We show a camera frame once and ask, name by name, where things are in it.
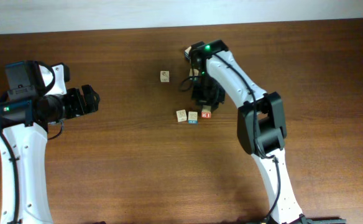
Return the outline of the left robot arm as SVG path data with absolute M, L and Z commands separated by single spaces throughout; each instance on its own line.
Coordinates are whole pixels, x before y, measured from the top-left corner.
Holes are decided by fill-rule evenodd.
M 99 95 L 91 85 L 66 88 L 70 70 L 23 60 L 5 67 L 9 89 L 0 96 L 1 223 L 52 223 L 45 177 L 48 126 L 91 114 Z

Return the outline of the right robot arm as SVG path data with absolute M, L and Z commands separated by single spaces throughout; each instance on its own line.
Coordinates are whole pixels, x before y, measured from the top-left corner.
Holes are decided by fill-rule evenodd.
M 287 127 L 283 101 L 243 71 L 222 40 L 198 42 L 185 51 L 192 68 L 192 99 L 213 112 L 226 96 L 237 108 L 237 138 L 262 176 L 269 211 L 262 223 L 304 223 L 285 159 Z

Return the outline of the wooden block red U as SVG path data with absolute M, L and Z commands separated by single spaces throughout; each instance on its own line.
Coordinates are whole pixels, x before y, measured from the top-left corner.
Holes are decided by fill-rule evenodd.
M 211 118 L 211 106 L 203 105 L 201 110 L 201 117 L 202 118 Z

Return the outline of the wooden block shell drawing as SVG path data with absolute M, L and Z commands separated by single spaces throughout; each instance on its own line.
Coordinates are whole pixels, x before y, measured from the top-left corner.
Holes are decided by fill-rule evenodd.
M 179 123 L 184 122 L 188 119 L 186 110 L 178 110 L 176 111 L 176 115 L 177 115 L 177 121 Z

